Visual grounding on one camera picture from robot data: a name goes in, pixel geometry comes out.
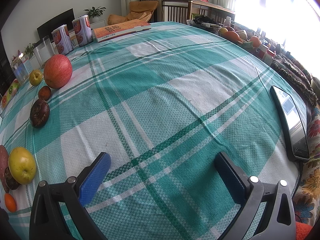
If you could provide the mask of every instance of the orange armchair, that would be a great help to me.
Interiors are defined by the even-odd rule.
[[[123,23],[135,19],[139,19],[147,22],[150,20],[153,12],[159,5],[159,1],[141,1],[141,2],[130,2],[129,9],[130,12],[126,17],[119,16],[116,14],[110,14],[108,17],[108,25],[113,25],[117,23]]]

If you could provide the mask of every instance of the book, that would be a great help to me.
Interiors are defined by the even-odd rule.
[[[150,23],[136,19],[124,23],[118,23],[102,28],[97,28],[93,31],[96,36],[97,42],[102,42],[111,38],[125,35],[127,33],[134,33],[148,29],[151,29]]]

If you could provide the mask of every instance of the wooden railing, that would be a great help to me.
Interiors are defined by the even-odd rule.
[[[192,13],[206,15],[223,23],[227,16],[235,19],[235,12],[222,6],[199,0],[162,0],[162,20],[187,24]]]

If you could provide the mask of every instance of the red plush cloth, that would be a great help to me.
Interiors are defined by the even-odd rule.
[[[306,236],[309,234],[309,232],[311,231],[312,226],[311,225],[307,225],[307,224],[303,224],[300,222],[296,222],[296,240],[303,240],[306,238]]]

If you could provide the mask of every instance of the plaid pattern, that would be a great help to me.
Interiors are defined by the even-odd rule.
[[[29,121],[42,81],[19,89],[0,127],[8,152],[24,146],[36,159],[33,182],[12,192],[18,211],[10,223],[23,239],[39,181],[78,175],[101,151],[112,166],[86,209],[108,239],[217,239],[239,209],[213,166],[220,151],[248,175],[294,188],[298,171],[286,157],[270,86],[292,95],[305,122],[304,104],[231,42],[161,22],[68,57],[73,75],[53,90],[47,124],[34,129]]]

